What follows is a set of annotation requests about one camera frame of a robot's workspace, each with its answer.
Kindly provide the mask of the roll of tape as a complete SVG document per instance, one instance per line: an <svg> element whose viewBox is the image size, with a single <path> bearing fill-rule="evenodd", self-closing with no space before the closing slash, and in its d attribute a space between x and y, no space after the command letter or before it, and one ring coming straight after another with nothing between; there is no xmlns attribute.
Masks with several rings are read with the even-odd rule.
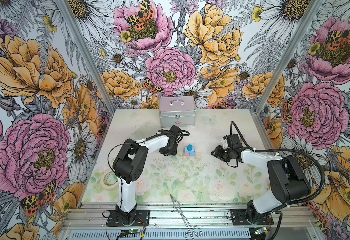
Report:
<svg viewBox="0 0 350 240"><path fill-rule="evenodd" d="M117 189L119 187L118 177L113 170L107 170L101 176L100 184L105 190Z"/></svg>

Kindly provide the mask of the green circuit board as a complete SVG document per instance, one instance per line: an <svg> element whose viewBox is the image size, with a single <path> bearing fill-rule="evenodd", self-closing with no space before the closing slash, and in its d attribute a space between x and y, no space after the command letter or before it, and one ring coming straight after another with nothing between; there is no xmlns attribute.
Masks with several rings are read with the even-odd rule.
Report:
<svg viewBox="0 0 350 240"><path fill-rule="evenodd" d="M254 234L256 235L267 234L267 233L268 233L268 229L266 227L259 228L254 232Z"/></svg>
<svg viewBox="0 0 350 240"><path fill-rule="evenodd" d="M128 230L121 230L121 233L119 234L119 238L122 237L140 237L143 238L145 236L145 230L139 230L139 229L128 229Z"/></svg>

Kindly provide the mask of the left green circuit board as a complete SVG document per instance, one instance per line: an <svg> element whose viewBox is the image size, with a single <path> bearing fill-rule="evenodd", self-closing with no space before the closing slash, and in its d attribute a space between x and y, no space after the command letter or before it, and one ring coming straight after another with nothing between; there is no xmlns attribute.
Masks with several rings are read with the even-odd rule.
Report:
<svg viewBox="0 0 350 240"><path fill-rule="evenodd" d="M119 238L122 237L140 237L143 238L145 236L145 230L139 230L139 229L128 229L128 230L121 230L121 233L119 234Z"/></svg>

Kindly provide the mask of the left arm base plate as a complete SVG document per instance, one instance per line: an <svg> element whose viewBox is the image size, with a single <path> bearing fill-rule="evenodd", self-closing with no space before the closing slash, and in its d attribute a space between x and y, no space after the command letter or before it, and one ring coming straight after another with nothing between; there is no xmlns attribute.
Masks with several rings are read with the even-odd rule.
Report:
<svg viewBox="0 0 350 240"><path fill-rule="evenodd" d="M148 227L150 210L132 210L131 213L113 210L107 217L107 227Z"/></svg>

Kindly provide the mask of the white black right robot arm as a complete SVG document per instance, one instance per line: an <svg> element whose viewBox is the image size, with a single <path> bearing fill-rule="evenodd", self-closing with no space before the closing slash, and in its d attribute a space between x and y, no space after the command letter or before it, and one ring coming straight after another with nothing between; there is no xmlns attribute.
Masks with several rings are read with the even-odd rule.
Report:
<svg viewBox="0 0 350 240"><path fill-rule="evenodd" d="M270 189L262 196L250 200L243 218L256 224L262 217L291 205L316 198L326 185L322 165L314 157L297 149L256 149L248 144L235 122L230 123L230 134L222 138L211 155L231 168L246 164L268 173ZM319 183L312 190L298 157L306 157L319 172Z"/></svg>

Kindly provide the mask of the clear plastic bowl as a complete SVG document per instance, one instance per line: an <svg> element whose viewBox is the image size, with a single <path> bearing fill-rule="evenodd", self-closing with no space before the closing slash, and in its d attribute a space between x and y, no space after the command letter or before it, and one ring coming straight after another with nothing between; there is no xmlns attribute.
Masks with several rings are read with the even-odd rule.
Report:
<svg viewBox="0 0 350 240"><path fill-rule="evenodd" d="M154 136L160 129L160 126L144 125L134 130L129 138L139 143L148 137Z"/></svg>

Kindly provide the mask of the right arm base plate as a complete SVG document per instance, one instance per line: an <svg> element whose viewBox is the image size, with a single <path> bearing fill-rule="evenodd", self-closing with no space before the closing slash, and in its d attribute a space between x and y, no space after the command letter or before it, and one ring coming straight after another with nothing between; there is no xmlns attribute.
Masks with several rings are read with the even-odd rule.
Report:
<svg viewBox="0 0 350 240"><path fill-rule="evenodd" d="M227 216L231 219L234 226L239 225L267 225L271 226L274 224L270 212L259 214L253 210L247 209L231 209Z"/></svg>

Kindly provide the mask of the right green circuit board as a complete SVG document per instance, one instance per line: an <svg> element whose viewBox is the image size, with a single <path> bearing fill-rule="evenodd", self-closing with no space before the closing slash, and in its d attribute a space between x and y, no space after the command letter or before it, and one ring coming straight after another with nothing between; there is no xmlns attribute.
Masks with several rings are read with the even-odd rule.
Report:
<svg viewBox="0 0 350 240"><path fill-rule="evenodd" d="M266 227L259 228L254 232L254 234L256 235L267 234L267 233L268 233L268 229Z"/></svg>

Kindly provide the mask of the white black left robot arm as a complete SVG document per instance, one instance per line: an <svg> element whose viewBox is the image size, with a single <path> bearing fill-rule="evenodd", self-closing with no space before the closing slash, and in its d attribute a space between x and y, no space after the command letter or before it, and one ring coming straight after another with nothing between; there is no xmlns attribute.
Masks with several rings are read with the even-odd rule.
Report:
<svg viewBox="0 0 350 240"><path fill-rule="evenodd" d="M173 125L169 130L159 130L142 140L127 139L112 164L109 165L118 179L119 201L115 214L119 223L130 226L137 216L136 185L142 175L147 157L159 151L163 156L175 156L178 144L190 133Z"/></svg>

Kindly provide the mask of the aluminium rail frame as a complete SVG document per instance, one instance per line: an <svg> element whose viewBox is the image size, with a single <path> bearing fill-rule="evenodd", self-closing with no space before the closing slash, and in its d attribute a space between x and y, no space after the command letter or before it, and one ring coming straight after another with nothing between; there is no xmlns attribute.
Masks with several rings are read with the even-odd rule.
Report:
<svg viewBox="0 0 350 240"><path fill-rule="evenodd" d="M229 210L245 210L245 203L183 203L180 208L186 219L200 228L228 228L232 221L227 219ZM113 210L111 203L86 203L70 210L62 230L104 230L105 210ZM185 224L172 203L140 203L137 210L149 210L148 229L185 228ZM282 210L281 228L317 227L318 224L309 207L292 206Z"/></svg>

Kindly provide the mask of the silver aluminium case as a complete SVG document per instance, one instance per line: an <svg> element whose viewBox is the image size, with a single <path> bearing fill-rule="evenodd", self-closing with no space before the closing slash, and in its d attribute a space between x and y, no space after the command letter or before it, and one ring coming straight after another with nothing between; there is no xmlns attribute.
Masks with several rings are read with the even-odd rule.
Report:
<svg viewBox="0 0 350 240"><path fill-rule="evenodd" d="M189 127L195 125L196 106L191 96L160 98L159 116L164 128Z"/></svg>

